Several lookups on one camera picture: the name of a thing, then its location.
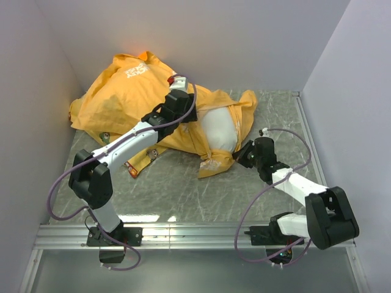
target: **white fabric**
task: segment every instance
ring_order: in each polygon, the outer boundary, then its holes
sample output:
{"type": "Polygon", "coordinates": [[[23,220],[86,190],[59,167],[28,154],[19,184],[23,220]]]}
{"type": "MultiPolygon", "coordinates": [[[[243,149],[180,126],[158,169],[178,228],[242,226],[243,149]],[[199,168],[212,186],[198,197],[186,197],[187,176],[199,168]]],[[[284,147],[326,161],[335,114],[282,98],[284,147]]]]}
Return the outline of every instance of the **white fabric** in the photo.
{"type": "Polygon", "coordinates": [[[201,126],[211,150],[233,153],[238,143],[238,134],[227,107],[209,110],[201,119],[201,126]]]}

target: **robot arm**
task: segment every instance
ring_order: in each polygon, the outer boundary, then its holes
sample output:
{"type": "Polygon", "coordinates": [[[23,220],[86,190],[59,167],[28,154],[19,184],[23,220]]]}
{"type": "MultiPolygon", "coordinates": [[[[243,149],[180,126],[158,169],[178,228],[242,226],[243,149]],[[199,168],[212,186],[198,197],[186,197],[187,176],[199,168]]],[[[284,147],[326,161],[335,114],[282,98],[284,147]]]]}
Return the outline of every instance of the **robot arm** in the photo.
{"type": "MultiPolygon", "coordinates": [[[[113,193],[111,173],[116,172],[129,158],[138,152],[158,143],[166,136],[172,134],[179,123],[152,129],[153,126],[166,125],[184,116],[193,103],[194,95],[187,94],[188,82],[186,78],[177,77],[169,80],[170,92],[165,103],[157,105],[149,114],[144,116],[133,129],[102,148],[91,153],[81,150],[75,156],[73,166],[76,166],[92,157],[106,153],[101,159],[91,162],[71,173],[69,186],[75,194],[83,200],[99,222],[102,229],[118,241],[123,241],[123,222],[115,213],[111,203],[113,193]],[[140,129],[151,128],[120,143],[108,152],[118,141],[128,137],[140,129]]],[[[197,120],[194,107],[191,113],[182,121],[197,120]]]]}
{"type": "Polygon", "coordinates": [[[271,217],[263,237],[279,242],[277,244],[284,242],[284,236],[311,238],[319,249],[357,237],[359,227],[343,189],[316,184],[293,172],[287,164],[277,160],[273,139],[264,136],[263,131],[260,135],[234,153],[234,159],[246,168],[256,167],[260,178],[269,185],[291,173],[274,188],[284,191],[306,209],[306,215],[285,212],[271,217]]]}

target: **gray marble surface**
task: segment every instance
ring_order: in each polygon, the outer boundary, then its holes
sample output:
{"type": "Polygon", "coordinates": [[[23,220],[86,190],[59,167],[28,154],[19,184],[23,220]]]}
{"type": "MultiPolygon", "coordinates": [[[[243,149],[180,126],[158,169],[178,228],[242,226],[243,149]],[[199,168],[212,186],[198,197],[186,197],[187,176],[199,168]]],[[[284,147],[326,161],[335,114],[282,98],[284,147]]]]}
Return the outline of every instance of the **gray marble surface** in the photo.
{"type": "MultiPolygon", "coordinates": [[[[228,90],[238,100],[242,91],[228,90]]],[[[264,127],[288,128],[303,135],[295,99],[290,92],[256,92],[259,104],[255,121],[248,139],[258,137],[258,130],[264,127]]],[[[295,166],[307,158],[307,151],[291,134],[274,132],[278,160],[295,166]]],[[[86,149],[92,151],[99,144],[86,133],[77,131],[73,141],[66,169],[70,168],[75,154],[86,149]]],[[[230,170],[216,176],[197,179],[200,158],[195,154],[167,150],[149,165],[137,179],[130,177],[127,168],[122,167],[112,175],[114,195],[112,202],[124,222],[235,222],[265,183],[258,177],[256,169],[246,169],[234,164],[230,170]]],[[[316,182],[313,165],[299,171],[309,180],[316,182]]],[[[57,215],[69,215],[82,205],[67,185],[65,179],[60,185],[54,204],[57,215]]],[[[303,213],[304,207],[287,194],[271,190],[264,194],[251,208],[246,221],[266,220],[281,212],[303,213]]],[[[87,212],[78,214],[66,222],[82,223],[87,212]]]]}

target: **mounting plate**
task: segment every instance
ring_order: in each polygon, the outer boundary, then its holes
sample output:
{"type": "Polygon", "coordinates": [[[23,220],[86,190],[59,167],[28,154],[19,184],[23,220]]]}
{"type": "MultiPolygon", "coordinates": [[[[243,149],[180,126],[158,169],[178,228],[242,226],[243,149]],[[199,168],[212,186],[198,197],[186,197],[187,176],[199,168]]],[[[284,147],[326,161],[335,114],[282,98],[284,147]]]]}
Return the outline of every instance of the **mounting plate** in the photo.
{"type": "MultiPolygon", "coordinates": [[[[127,239],[127,244],[130,246],[141,246],[142,228],[141,227],[124,227],[124,240],[127,239]]],[[[106,239],[97,227],[91,227],[90,233],[87,237],[88,247],[107,247],[107,246],[120,246],[116,243],[106,239]]]]}
{"type": "MultiPolygon", "coordinates": [[[[249,229],[250,231],[246,231],[244,233],[246,235],[250,235],[252,246],[288,245],[300,239],[300,237],[294,235],[283,235],[276,239],[275,237],[271,236],[269,226],[250,226],[249,229]]],[[[298,245],[302,244],[304,244],[304,240],[298,243],[298,245]]]]}

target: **yellow jacket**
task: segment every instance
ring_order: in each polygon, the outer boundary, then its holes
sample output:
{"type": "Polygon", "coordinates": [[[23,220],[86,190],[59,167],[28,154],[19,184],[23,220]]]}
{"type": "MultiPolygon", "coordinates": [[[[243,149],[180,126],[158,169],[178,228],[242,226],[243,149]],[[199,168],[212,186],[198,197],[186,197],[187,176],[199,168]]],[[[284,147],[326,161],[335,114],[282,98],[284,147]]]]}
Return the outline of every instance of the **yellow jacket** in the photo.
{"type": "MultiPolygon", "coordinates": [[[[114,56],[105,69],[80,99],[70,106],[72,127],[86,131],[101,145],[120,137],[151,112],[169,92],[167,79],[175,72],[151,52],[139,57],[127,54],[114,56]]],[[[253,91],[243,93],[239,102],[222,90],[211,92],[197,87],[198,121],[180,125],[172,135],[157,145],[141,151],[125,165],[136,177],[151,161],[167,148],[198,154],[202,160],[199,178],[226,171],[233,163],[232,154],[211,150],[202,130],[200,119],[210,109],[228,107],[238,136],[235,151],[248,135],[254,121],[257,99],[253,91]]]]}

